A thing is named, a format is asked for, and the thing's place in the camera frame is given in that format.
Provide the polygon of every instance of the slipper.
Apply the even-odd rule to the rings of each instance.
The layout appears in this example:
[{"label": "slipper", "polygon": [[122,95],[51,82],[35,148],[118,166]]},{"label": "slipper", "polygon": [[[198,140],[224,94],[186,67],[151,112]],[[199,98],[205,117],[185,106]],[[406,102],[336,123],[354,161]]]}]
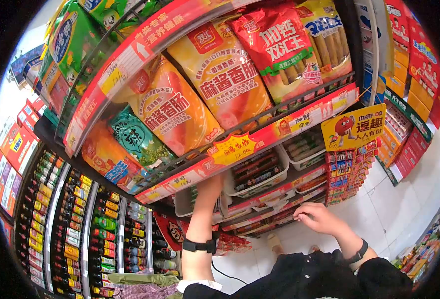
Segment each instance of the slipper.
[{"label": "slipper", "polygon": [[283,246],[281,245],[281,241],[280,238],[278,238],[278,236],[274,233],[271,233],[268,235],[268,247],[273,250],[273,247],[275,246],[279,246],[281,248],[283,248]]}]

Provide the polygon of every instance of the cloth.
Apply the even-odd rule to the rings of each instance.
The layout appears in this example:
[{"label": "cloth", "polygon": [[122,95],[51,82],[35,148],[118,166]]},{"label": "cloth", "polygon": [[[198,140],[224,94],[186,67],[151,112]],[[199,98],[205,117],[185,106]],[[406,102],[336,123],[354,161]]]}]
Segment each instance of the cloth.
[{"label": "cloth", "polygon": [[166,274],[111,273],[108,276],[112,283],[122,285],[153,283],[160,287],[167,287],[172,284],[178,284],[180,281],[170,271]]},{"label": "cloth", "polygon": [[154,283],[123,285],[115,288],[115,299],[166,299],[177,292],[177,284],[160,287]]},{"label": "cloth", "polygon": [[333,253],[317,251],[307,255],[282,254],[270,274],[232,295],[202,284],[191,284],[185,289],[183,298],[409,298],[412,287],[407,275],[383,258],[366,261],[355,276],[341,251],[335,250]]}]

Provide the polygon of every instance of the green snack bag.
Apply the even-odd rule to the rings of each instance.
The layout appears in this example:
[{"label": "green snack bag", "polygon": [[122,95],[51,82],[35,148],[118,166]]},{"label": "green snack bag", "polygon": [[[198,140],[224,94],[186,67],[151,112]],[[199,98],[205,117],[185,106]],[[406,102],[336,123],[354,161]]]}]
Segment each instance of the green snack bag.
[{"label": "green snack bag", "polygon": [[[110,30],[113,25],[125,15],[139,0],[79,0],[84,7],[100,25]],[[141,4],[135,11],[142,17],[149,17],[161,8],[157,0],[148,0]],[[138,19],[131,14],[124,20],[117,29],[124,35],[129,36],[139,26]]]},{"label": "green snack bag", "polygon": [[[76,1],[70,2],[62,20],[49,39],[49,52],[69,86],[73,85],[85,59],[100,43],[101,38],[102,35],[82,7]],[[91,61],[93,67],[101,63],[104,57],[105,54],[99,51]],[[92,71],[91,67],[87,68],[82,80],[89,82],[89,75]],[[81,95],[85,89],[84,83],[76,86],[77,92]]]},{"label": "green snack bag", "polygon": [[130,105],[110,120],[110,126],[115,140],[148,171],[176,158],[135,116]]}]

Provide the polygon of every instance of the sesame sauce sausage package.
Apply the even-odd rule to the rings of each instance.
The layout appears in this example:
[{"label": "sesame sauce sausage package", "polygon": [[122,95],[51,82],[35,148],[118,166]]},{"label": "sesame sauce sausage package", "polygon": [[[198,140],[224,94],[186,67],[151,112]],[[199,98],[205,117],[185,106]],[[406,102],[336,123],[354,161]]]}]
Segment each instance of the sesame sauce sausage package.
[{"label": "sesame sauce sausage package", "polygon": [[105,121],[98,121],[82,146],[82,158],[106,179],[129,194],[148,173],[110,134]]},{"label": "sesame sauce sausage package", "polygon": [[177,156],[211,143],[224,131],[195,91],[163,55],[120,90],[135,115]]},{"label": "sesame sauce sausage package", "polygon": [[343,23],[332,0],[308,0],[297,8],[316,53],[323,82],[353,71]]},{"label": "sesame sauce sausage package", "polygon": [[[82,7],[76,1],[70,2],[62,20],[49,38],[49,52],[69,86],[73,85],[85,59],[99,44],[101,38],[102,35]],[[99,51],[91,60],[92,66],[96,67],[104,57],[105,54]],[[92,72],[93,69],[88,67],[82,80],[88,82]],[[85,89],[84,83],[79,83],[76,87],[80,94],[83,94]]]},{"label": "sesame sauce sausage package", "polygon": [[272,107],[253,62],[224,21],[206,23],[167,51],[181,64],[222,128],[228,130]]},{"label": "sesame sauce sausage package", "polygon": [[275,104],[279,104],[323,82],[294,3],[271,1],[262,5],[230,24],[259,69]]},{"label": "sesame sauce sausage package", "polygon": [[133,114],[129,105],[110,120],[110,126],[115,140],[148,171],[176,158]]}]

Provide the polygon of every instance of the price tag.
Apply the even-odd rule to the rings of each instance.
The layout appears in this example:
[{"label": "price tag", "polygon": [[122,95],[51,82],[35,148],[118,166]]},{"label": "price tag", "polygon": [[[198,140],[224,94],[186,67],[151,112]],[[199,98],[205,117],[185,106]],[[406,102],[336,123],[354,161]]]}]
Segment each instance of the price tag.
[{"label": "price tag", "polygon": [[243,135],[230,134],[225,140],[214,142],[215,146],[208,150],[208,154],[215,164],[228,166],[253,154],[256,144],[249,132]]},{"label": "price tag", "polygon": [[290,129],[292,133],[303,132],[310,124],[310,114],[306,113],[290,121]]}]

